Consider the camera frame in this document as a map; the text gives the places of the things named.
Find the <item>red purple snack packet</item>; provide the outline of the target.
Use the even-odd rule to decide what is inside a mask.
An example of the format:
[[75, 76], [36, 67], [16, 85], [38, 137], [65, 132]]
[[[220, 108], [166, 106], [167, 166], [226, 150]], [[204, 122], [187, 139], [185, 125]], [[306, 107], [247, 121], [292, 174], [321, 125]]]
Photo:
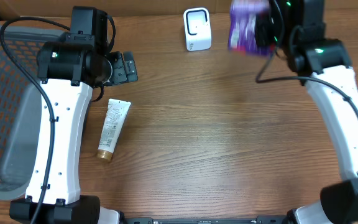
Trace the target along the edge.
[[269, 55], [273, 47], [260, 47], [255, 39], [257, 16], [268, 12], [269, 9], [270, 4], [266, 0], [233, 0], [229, 11], [231, 25], [228, 49], [251, 55]]

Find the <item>white gold-capped tube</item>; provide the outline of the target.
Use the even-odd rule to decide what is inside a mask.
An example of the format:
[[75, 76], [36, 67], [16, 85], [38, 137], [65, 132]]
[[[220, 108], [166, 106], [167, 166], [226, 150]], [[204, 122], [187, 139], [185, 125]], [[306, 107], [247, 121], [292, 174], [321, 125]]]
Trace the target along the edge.
[[99, 140], [97, 157], [111, 161], [131, 102], [109, 99], [108, 109]]

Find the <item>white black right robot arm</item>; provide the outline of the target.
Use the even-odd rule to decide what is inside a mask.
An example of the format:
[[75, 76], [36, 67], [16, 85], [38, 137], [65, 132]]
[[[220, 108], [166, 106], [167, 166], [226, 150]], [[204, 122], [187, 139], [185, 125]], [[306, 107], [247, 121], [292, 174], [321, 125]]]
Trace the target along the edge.
[[286, 223], [358, 221], [358, 89], [344, 44], [325, 36], [323, 1], [270, 1], [257, 17], [259, 45], [282, 49], [292, 78], [319, 109], [336, 151], [341, 182], [323, 188], [319, 200], [287, 213]]

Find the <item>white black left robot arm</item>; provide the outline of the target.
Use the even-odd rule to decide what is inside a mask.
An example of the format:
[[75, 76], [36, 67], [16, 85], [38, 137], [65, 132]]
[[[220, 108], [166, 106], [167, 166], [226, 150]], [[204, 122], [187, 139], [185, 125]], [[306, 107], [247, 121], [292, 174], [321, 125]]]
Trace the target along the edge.
[[20, 223], [124, 223], [124, 214], [101, 206], [97, 196], [82, 195], [79, 155], [93, 90], [135, 82], [131, 52], [113, 51], [112, 17], [94, 7], [76, 6], [59, 40], [37, 54], [33, 85], [42, 96], [34, 169], [25, 197], [10, 204]]

